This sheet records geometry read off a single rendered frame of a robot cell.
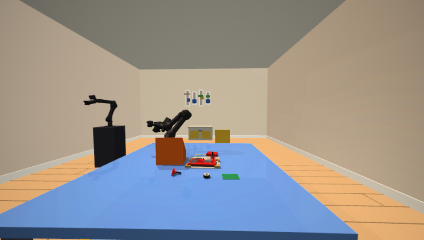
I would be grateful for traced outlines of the flat green rectangular pad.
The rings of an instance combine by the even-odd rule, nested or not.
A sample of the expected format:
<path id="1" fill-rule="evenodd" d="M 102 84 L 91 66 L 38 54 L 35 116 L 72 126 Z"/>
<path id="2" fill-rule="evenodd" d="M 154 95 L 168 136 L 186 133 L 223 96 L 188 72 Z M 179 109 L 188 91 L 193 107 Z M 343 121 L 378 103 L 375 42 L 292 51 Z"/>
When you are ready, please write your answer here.
<path id="1" fill-rule="evenodd" d="M 233 174 L 222 174 L 222 179 L 223 180 L 239 180 L 239 176 L 237 173 L 233 173 Z"/>

